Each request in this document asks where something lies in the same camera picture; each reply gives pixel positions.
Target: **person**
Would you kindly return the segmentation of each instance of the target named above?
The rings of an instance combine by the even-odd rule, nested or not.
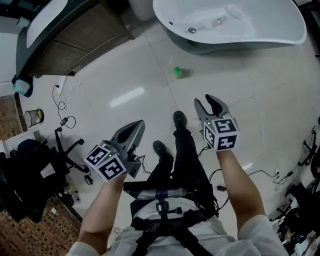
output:
[[[209,209],[212,213],[214,196],[210,189],[207,175],[199,161],[196,145],[189,130],[187,118],[181,111],[173,115],[176,127],[174,132],[176,144],[176,161],[172,172],[174,158],[165,145],[160,141],[153,143],[153,149],[159,156],[159,163],[148,180],[165,181],[198,179],[204,187],[198,191],[198,205]],[[228,235],[217,216],[201,221],[191,227],[189,231],[196,236],[198,243],[209,255],[213,256],[286,256],[277,234],[273,231],[265,210],[260,193],[238,163],[231,150],[216,153],[230,203],[236,215],[238,240]],[[71,247],[68,256],[132,256],[137,249],[136,241],[143,231],[132,226],[125,228],[111,245],[107,252],[107,241],[111,234],[120,195],[123,190],[125,175],[111,182],[105,183],[94,202],[88,209],[80,229],[80,234]],[[192,198],[167,198],[169,207],[181,207],[182,214],[168,214],[169,219],[181,218],[189,210],[197,211],[195,200]],[[143,220],[155,220],[160,216],[156,210],[157,200],[143,204],[134,201],[131,204],[132,216]],[[189,256],[194,255],[173,236],[160,236],[148,248],[148,256]]]

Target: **wooden cabinet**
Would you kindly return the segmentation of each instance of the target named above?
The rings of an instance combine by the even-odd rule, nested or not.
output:
[[[52,41],[29,68],[30,75],[68,75],[78,60],[87,52]]]
[[[120,17],[98,3],[64,27],[29,66],[29,75],[63,75],[132,39]]]

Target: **white tile floor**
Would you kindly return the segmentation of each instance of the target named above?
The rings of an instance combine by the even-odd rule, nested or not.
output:
[[[175,154],[172,115],[176,110],[186,114],[200,151],[206,143],[199,133],[194,99],[204,102],[205,94],[212,94],[225,101],[237,118],[241,143],[234,152],[240,164],[248,167],[248,173],[263,169],[273,175],[279,168],[283,177],[295,167],[303,152],[302,142],[320,115],[320,65],[309,37],[296,46],[193,55],[175,46],[157,22],[143,23],[142,29],[135,40],[108,52],[81,70],[76,78],[68,79],[62,96],[67,108],[61,115],[75,116],[76,126],[72,130],[63,128],[62,136],[66,147],[79,138],[85,140],[72,153],[76,161],[81,161],[102,139],[110,139],[121,126],[143,119],[146,130],[137,153],[146,155],[145,167],[152,171],[158,162],[152,150],[153,141],[163,141]],[[181,67],[187,77],[175,79],[175,66]],[[53,85],[58,80],[55,76],[35,79],[31,98],[21,97],[24,111],[43,109],[45,120],[34,129],[39,129],[44,138],[60,122],[52,100]],[[110,107],[112,100],[135,89],[144,93]],[[208,176],[219,168],[213,151],[205,151],[200,160]],[[308,170],[297,170],[296,175],[305,172],[306,179],[311,178]],[[87,185],[83,176],[75,169],[71,171],[81,197],[74,208],[81,216],[102,184],[95,176],[94,185]],[[148,174],[140,170],[136,180],[147,178]],[[266,175],[255,174],[252,179],[269,214],[282,201],[289,182],[275,191],[273,180]],[[212,183],[223,185],[221,173],[217,172]],[[220,204],[227,197],[216,190],[215,195]],[[116,227],[122,229],[130,224],[132,200],[122,193]],[[235,216],[229,203],[220,218],[225,229],[236,235]]]

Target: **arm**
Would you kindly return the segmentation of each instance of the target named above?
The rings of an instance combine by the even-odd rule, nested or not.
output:
[[[234,209],[238,231],[251,218],[265,215],[260,193],[231,150],[216,153],[226,190]]]
[[[105,183],[86,212],[78,242],[92,246],[100,255],[107,251],[109,235],[115,223],[125,175]]]

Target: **white bathtub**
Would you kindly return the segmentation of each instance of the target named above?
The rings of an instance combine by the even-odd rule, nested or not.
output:
[[[299,45],[305,21],[292,0],[153,0],[169,37],[195,53]]]

